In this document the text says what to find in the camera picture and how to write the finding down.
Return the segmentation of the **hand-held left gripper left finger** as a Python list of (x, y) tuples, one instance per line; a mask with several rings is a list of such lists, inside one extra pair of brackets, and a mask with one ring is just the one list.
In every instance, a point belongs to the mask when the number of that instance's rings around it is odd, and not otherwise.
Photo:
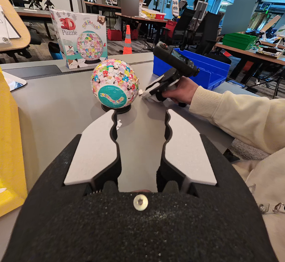
[(118, 184), (122, 165), (116, 140), (117, 113), (110, 110), (81, 133), (64, 185), (89, 183), (99, 191), (107, 181)]

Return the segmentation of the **round black ball stand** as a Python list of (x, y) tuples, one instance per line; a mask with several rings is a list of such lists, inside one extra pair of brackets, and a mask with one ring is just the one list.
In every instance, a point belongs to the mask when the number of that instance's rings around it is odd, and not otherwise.
[(127, 113), (131, 109), (131, 104), (129, 104), (125, 107), (121, 107), (121, 108), (108, 107), (104, 104), (101, 104), (101, 107), (105, 112), (113, 110), (113, 111), (116, 111), (117, 114), (124, 114), (124, 113)]

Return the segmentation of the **colourful puzzle ball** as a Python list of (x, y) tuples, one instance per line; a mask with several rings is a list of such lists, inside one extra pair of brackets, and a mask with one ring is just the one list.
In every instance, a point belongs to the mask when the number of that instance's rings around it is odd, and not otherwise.
[(94, 69), (91, 89), (104, 108), (128, 109), (138, 96), (139, 78), (130, 64), (108, 59)]

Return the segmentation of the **person's right forearm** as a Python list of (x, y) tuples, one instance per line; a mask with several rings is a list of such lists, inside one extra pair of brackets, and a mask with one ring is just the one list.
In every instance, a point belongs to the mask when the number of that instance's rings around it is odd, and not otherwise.
[(241, 142), (267, 154), (284, 157), (285, 99), (223, 94), (199, 86), (189, 111)]

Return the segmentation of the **puzzle box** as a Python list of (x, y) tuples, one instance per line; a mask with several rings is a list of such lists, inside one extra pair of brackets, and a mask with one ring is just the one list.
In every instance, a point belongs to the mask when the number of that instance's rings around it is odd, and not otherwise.
[(106, 17), (49, 9), (68, 69), (98, 65), (108, 57)]

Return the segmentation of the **person's right hand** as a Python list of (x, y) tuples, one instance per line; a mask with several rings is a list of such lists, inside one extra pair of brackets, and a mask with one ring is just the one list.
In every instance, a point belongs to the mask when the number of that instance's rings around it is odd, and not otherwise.
[(190, 78), (181, 77), (178, 82), (174, 84), (175, 88), (162, 92), (162, 97), (171, 99), (174, 103), (184, 103), (190, 105), (198, 85)]

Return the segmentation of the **blue plastic bin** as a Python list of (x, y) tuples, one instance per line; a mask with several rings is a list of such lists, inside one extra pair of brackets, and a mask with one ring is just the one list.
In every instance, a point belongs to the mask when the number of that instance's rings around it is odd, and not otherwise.
[[(179, 48), (174, 50), (189, 58), (194, 63), (194, 65), (200, 69), (200, 72), (197, 76), (190, 77), (190, 79), (197, 83), (199, 86), (202, 86), (208, 90), (213, 90), (225, 81), (230, 68), (229, 64), (225, 64), (223, 62), (213, 60), (211, 58), (198, 55), (187, 50), (181, 51)], [(160, 77), (163, 72), (166, 72), (170, 68), (170, 65), (164, 63), (162, 60), (159, 60), (154, 56), (154, 75)]]

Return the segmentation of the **black bag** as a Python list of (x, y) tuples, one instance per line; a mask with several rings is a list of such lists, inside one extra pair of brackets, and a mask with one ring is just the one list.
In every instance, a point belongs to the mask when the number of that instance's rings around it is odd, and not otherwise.
[(238, 158), (237, 156), (235, 156), (231, 150), (226, 149), (226, 151), (223, 153), (223, 156), (230, 162), (236, 162), (236, 161), (240, 161), (240, 158)]

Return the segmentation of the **orange traffic cone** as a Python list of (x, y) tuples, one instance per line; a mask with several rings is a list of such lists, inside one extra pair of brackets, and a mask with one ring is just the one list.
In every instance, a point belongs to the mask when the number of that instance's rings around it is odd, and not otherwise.
[(130, 25), (126, 25), (125, 43), (123, 47), (123, 55), (132, 54)]

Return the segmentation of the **yellow and red parts tray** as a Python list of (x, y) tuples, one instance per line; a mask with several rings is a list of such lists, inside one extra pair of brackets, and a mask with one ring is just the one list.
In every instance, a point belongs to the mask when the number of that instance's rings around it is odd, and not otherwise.
[(142, 8), (142, 13), (147, 16), (149, 19), (158, 19), (158, 20), (164, 20), (166, 14), (161, 13), (160, 11), (150, 10), (148, 8)]

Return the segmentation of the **brown edged desk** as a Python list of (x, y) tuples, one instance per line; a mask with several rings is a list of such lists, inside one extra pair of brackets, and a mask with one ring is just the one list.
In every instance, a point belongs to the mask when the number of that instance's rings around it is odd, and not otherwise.
[(50, 34), (48, 23), (52, 24), (52, 17), (49, 11), (44, 10), (27, 10), (25, 8), (16, 8), (15, 9), (19, 17), (24, 22), (37, 22), (43, 23), (49, 40), (54, 40)]
[(156, 45), (159, 42), (160, 39), (160, 34), (162, 27), (165, 27), (167, 23), (167, 19), (161, 20), (161, 19), (146, 19), (146, 18), (141, 18), (141, 17), (129, 17), (122, 15), (119, 12), (115, 13), (116, 16), (121, 18), (122, 23), (124, 22), (126, 25), (130, 25), (132, 23), (140, 23), (140, 24), (146, 24), (146, 25), (152, 25), (156, 29), (156, 36), (155, 36), (155, 42), (154, 44)]

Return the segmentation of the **wooden table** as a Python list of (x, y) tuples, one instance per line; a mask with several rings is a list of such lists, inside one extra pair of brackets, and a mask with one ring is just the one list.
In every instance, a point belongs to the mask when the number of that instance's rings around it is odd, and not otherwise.
[(235, 69), (230, 74), (230, 78), (235, 80), (241, 70), (244, 68), (247, 61), (253, 62), (251, 68), (245, 74), (243, 79), (241, 80), (242, 84), (246, 84), (250, 78), (254, 75), (258, 68), (260, 68), (263, 64), (277, 64), (283, 67), (285, 65), (284, 56), (281, 56), (279, 59), (274, 59), (268, 56), (264, 56), (256, 53), (254, 50), (241, 50), (234, 47), (223, 45), (222, 43), (216, 43), (217, 50), (224, 49), (229, 52), (231, 55), (240, 58), (240, 62), (237, 64)]

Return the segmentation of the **dark waste bin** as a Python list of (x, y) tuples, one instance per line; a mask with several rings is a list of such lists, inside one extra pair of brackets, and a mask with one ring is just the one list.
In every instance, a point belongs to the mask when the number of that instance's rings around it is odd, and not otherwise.
[(58, 43), (49, 42), (48, 50), (53, 60), (63, 60), (62, 53)]

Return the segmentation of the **white printed sheet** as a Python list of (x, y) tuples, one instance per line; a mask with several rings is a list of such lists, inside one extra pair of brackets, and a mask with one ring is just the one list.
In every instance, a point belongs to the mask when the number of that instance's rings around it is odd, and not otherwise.
[(10, 88), (10, 92), (27, 85), (27, 81), (2, 71), (3, 77)]

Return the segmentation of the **round wooden tabletop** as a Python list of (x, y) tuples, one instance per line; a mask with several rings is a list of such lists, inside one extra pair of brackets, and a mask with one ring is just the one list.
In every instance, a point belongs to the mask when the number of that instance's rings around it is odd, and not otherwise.
[(1, 52), (7, 50), (19, 50), (27, 47), (30, 44), (31, 37), (22, 19), (9, 0), (0, 0), (0, 4), (8, 23), (10, 23), (12, 28), (14, 28), (15, 31), (20, 35), (19, 38), (10, 39), (10, 42), (7, 44), (1, 44)]

